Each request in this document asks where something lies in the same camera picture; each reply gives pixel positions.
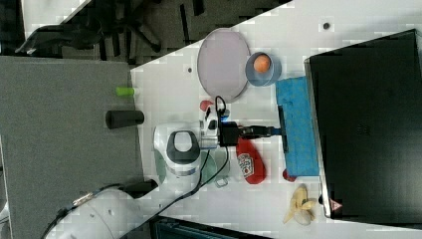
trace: red container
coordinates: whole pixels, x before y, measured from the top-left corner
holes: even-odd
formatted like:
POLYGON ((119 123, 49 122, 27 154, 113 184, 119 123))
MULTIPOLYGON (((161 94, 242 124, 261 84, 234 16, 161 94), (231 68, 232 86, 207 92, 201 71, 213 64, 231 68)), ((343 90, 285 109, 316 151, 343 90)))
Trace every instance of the red container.
POLYGON ((264 162, 250 140, 238 139, 236 155, 247 182, 258 184, 264 181, 267 175, 264 162))

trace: white table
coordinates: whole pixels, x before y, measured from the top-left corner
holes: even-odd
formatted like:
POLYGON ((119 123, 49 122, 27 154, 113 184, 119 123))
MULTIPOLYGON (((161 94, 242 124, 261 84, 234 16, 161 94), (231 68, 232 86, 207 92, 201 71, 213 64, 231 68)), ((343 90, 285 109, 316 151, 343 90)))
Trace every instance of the white table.
MULTIPOLYGON (((294 0, 232 29, 243 34, 251 53, 264 51, 278 56, 283 64, 282 78, 288 78, 305 74, 304 59, 309 56, 412 28, 422 30, 419 0, 294 0), (325 22, 331 25, 328 30, 322 28, 325 22)), ((135 103, 145 113, 139 137, 146 179, 157 179, 153 128, 169 121, 199 120, 199 103, 209 99, 196 72, 200 46, 201 42, 195 43, 131 71, 133 84, 140 89, 135 103)), ((231 119, 244 125, 279 126, 274 86, 248 86, 228 108, 231 119)), ((161 215, 273 238, 422 238, 421 231, 332 221, 323 216, 319 206, 316 221, 310 226, 294 220, 284 225, 293 191, 304 183, 310 198, 318 198, 318 179, 286 182, 282 178, 285 161, 281 140, 264 138, 255 144, 268 169, 263 183, 250 185, 242 178, 232 150, 228 186, 219 189, 207 185, 161 215)))
POLYGON ((46 25, 69 21, 92 0, 21 0, 25 38, 46 25))

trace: black cable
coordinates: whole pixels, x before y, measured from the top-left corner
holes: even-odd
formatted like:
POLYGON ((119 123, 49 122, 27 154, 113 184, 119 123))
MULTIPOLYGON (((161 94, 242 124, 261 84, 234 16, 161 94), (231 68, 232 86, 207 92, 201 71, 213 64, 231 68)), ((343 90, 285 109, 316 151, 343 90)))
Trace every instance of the black cable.
MULTIPOLYGON (((98 193, 102 192, 105 189, 108 189, 108 188, 111 188, 111 187, 120 187, 120 186, 121 186, 121 184, 119 184, 119 183, 114 183, 114 184, 111 184, 111 185, 108 185, 108 186, 104 186, 104 187, 94 191, 93 195, 97 195, 98 193)), ((53 227, 55 227, 60 220, 65 218, 70 212, 75 210, 75 208, 77 208, 77 207, 78 206, 72 205, 72 206, 67 206, 67 207, 60 209, 57 212, 56 218, 47 226, 46 230, 44 230, 44 233, 41 236, 41 239, 44 239, 47 236, 47 234, 50 232, 50 230, 53 229, 53 227)))
POLYGON ((219 110, 218 110, 218 100, 221 100, 221 102, 223 103, 223 110, 221 110, 221 115, 226 111, 226 102, 223 100, 223 98, 222 97, 220 97, 220 96, 217 96, 216 98, 215 98, 215 112, 218 114, 219 113, 219 110))
POLYGON ((7 216, 7 217, 5 217, 5 218, 1 219, 1 220, 0 220, 0 224, 6 223, 6 222, 8 222, 8 221, 9 221, 9 216, 7 216))
POLYGON ((224 169, 224 167, 226 167, 226 164, 227 164, 228 161, 229 161, 229 149, 226 146, 226 161, 224 162, 223 166, 221 166, 221 168, 212 177, 210 177, 206 182, 202 183, 201 187, 204 186, 205 184, 207 184, 208 182, 210 182, 212 179, 214 179, 218 175, 218 173, 220 173, 224 169))
POLYGON ((158 211, 157 213, 155 213, 152 217, 154 217, 154 216, 156 216, 156 215, 160 214, 161 212, 163 212, 165 209, 169 208, 171 205, 173 205, 173 204, 174 204, 174 203, 176 203, 177 201, 180 201, 181 199, 184 199, 184 198, 186 198, 186 197, 192 196, 193 194, 195 194, 196 192, 198 192, 198 191, 199 191, 199 188, 201 188, 201 187, 202 187, 202 185, 201 185, 201 180, 202 180, 202 169, 204 169, 205 164, 206 164, 206 163, 207 163, 207 161, 208 161, 208 156, 209 156, 209 155, 210 155, 210 150, 208 150, 208 152, 207 152, 207 156, 205 157, 204 164, 202 164, 202 166, 201 166, 201 170, 200 170, 200 174, 199 174, 198 184, 196 184, 195 188, 194 188, 192 191, 190 191, 190 192, 188 192, 188 193, 186 193, 186 194, 183 194, 183 195, 181 195, 180 197, 178 197, 176 200, 172 201, 170 204, 168 204, 167 206, 165 206, 163 209, 161 209, 160 211, 158 211))

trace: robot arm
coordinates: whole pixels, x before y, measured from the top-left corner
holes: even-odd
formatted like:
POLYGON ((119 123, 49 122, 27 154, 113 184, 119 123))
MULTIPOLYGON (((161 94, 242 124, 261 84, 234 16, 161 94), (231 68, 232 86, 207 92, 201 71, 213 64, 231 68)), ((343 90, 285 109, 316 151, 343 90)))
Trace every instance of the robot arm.
POLYGON ((74 202, 68 213, 47 232, 46 238, 120 238, 176 200, 198 190, 201 183, 201 149, 234 146, 239 136, 261 134, 253 127, 251 130, 247 127, 239 130, 235 122, 221 121, 223 113, 209 106, 204 120, 157 126, 153 140, 154 148, 165 161, 164 182, 137 199, 116 188, 88 194, 74 202))

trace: chair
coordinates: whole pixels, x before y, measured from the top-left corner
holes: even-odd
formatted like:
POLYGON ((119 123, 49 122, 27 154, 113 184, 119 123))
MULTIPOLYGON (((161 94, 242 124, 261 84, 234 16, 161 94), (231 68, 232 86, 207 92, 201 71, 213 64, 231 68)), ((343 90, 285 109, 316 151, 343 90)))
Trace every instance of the chair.
POLYGON ((130 0, 124 0, 124 18, 116 19, 114 0, 94 0, 81 10, 71 21, 61 25, 45 26, 37 29, 28 40, 16 50, 33 52, 53 46, 69 46, 75 49, 92 49, 100 44, 101 58, 106 60, 105 38, 112 37, 113 52, 120 54, 118 33, 126 32, 126 60, 129 62, 131 33, 142 39, 154 52, 161 50, 161 44, 153 43, 139 30, 142 23, 143 3, 130 11, 130 0))

